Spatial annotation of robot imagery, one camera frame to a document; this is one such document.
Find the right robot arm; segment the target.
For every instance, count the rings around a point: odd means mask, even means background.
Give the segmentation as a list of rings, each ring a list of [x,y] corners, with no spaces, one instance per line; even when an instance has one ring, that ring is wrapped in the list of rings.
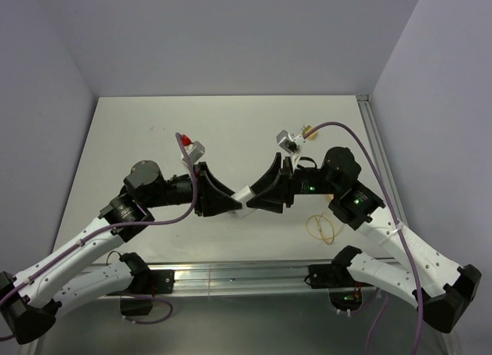
[[[445,257],[394,219],[384,201],[358,180],[360,172],[348,148],[329,149],[320,168],[295,168],[290,158],[277,154],[247,206],[280,214],[297,195],[331,194],[333,215],[401,264],[378,262],[347,246],[332,260],[334,280],[343,286],[354,280],[377,286],[421,308],[424,322],[435,330],[450,333],[475,298],[480,271]]]

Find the white cube power socket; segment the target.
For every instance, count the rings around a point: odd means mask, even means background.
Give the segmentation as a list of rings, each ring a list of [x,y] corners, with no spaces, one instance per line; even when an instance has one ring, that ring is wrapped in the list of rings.
[[[245,186],[241,190],[235,192],[231,197],[241,203],[241,208],[230,212],[230,215],[236,219],[242,219],[249,214],[255,212],[254,208],[247,206],[247,202],[255,196],[250,186]]]

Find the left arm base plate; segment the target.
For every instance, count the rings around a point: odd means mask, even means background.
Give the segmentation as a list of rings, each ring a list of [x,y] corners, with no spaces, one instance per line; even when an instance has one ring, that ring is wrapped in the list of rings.
[[[151,270],[145,293],[152,296],[171,294],[174,289],[175,272],[173,270]]]

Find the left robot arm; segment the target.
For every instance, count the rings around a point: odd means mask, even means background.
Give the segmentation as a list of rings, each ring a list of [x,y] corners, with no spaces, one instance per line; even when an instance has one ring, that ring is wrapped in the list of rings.
[[[16,274],[1,274],[1,315],[11,337],[30,343],[47,333],[55,321],[77,307],[106,294],[140,294],[150,283],[148,265],[136,254],[125,253],[114,264],[90,274],[82,271],[99,257],[158,225],[154,207],[186,204],[188,209],[167,224],[190,213],[201,217],[242,210],[250,188],[234,192],[219,182],[204,162],[188,174],[165,179],[153,161],[135,164],[120,193],[99,215],[45,259]]]

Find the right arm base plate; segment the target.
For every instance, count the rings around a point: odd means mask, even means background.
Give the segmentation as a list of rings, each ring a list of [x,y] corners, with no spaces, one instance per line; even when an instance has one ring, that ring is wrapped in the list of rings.
[[[342,267],[335,264],[311,264],[304,282],[311,289],[346,287],[351,281]]]

